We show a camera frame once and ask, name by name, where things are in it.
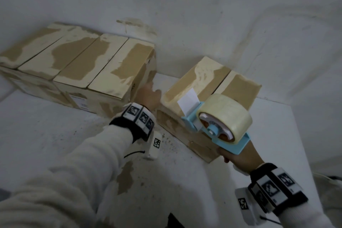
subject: black wrist strap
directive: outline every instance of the black wrist strap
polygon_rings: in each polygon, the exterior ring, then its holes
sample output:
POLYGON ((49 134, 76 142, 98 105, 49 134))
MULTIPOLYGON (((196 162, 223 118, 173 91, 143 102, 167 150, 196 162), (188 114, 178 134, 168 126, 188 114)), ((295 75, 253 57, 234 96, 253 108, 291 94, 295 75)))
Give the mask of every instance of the black wrist strap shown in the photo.
POLYGON ((265 213, 277 216, 285 209, 308 201, 302 188, 282 168, 266 163, 251 172, 248 190, 265 213))
POLYGON ((142 138, 147 141, 155 125, 155 117, 143 105, 130 103, 124 106, 124 111, 109 123, 128 128, 133 135, 133 142, 142 138))

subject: blue tape dispenser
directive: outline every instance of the blue tape dispenser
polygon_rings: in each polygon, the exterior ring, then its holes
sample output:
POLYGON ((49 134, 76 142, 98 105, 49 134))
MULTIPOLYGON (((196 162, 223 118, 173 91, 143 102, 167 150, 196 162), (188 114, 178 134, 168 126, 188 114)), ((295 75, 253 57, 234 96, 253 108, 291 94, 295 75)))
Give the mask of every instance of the blue tape dispenser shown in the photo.
POLYGON ((203 131, 213 143, 233 154, 240 154, 250 140, 247 129, 252 117, 242 105, 225 95, 212 94, 182 120, 188 130, 203 131))

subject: hand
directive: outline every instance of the hand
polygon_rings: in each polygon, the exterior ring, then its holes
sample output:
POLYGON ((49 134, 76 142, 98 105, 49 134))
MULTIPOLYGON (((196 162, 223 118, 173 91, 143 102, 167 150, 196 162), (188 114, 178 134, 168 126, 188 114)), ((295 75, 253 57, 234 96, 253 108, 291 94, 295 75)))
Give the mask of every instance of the hand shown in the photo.
POLYGON ((239 170, 248 174, 264 163, 259 153, 254 148, 252 141, 247 143, 239 155, 232 154, 223 148, 218 148, 217 152, 224 157, 225 163, 231 161, 239 170))
POLYGON ((138 89, 134 102, 147 107, 152 112, 160 104, 161 90, 152 91, 153 82, 148 82, 138 89))

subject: tape roll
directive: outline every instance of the tape roll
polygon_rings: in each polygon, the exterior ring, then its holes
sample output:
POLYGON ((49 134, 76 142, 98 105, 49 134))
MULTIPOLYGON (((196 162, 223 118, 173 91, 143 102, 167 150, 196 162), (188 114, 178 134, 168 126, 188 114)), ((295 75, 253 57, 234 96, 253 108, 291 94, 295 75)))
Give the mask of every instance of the tape roll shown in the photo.
POLYGON ((198 119, 201 113, 209 114, 225 124, 234 136, 234 142, 230 142, 231 144, 237 144, 253 122, 251 115, 242 105, 221 94, 208 97, 196 112, 198 119))

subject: white table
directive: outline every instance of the white table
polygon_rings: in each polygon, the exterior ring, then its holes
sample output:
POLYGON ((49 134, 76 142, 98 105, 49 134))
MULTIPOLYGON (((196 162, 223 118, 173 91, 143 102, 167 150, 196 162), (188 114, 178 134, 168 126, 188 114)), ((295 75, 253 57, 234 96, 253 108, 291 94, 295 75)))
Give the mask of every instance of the white table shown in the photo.
MULTIPOLYGON (((165 92, 174 78, 159 76, 165 92)), ((283 167, 321 209, 297 126, 287 105, 256 99, 249 132, 265 161, 283 167)), ((82 110, 41 100, 20 91, 0 103, 0 187, 13 190, 46 169, 85 138, 101 131, 108 120, 82 110)), ((143 154, 127 157, 125 178, 133 184, 117 195, 118 183, 107 188, 99 208, 117 227, 165 227, 172 212, 185 227, 247 227, 234 195, 250 179, 225 164, 222 157, 206 164, 161 127, 158 160, 143 154)), ((134 144, 129 151, 143 144, 134 144)), ((262 227, 279 227, 267 222, 262 227)))

